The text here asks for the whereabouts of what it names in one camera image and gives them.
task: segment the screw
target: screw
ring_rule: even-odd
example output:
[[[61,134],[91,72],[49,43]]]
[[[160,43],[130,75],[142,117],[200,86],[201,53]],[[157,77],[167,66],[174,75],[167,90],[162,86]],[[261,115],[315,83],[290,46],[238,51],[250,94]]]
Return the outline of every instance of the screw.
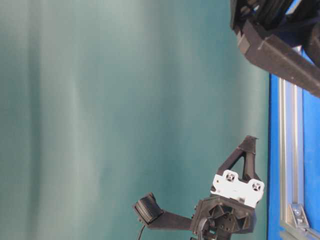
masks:
[[[300,211],[299,209],[295,209],[295,210],[294,210],[294,214],[295,214],[296,216],[300,216],[300,215],[301,215],[301,211]]]

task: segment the green fabric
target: green fabric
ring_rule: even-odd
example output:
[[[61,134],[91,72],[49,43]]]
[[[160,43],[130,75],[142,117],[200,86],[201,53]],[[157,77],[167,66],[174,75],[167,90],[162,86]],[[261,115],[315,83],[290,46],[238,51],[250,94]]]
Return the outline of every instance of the green fabric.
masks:
[[[133,240],[147,192],[190,217],[246,135],[267,183],[268,74],[229,18],[229,1],[2,1],[0,239]],[[232,239],[266,239],[266,206]]]

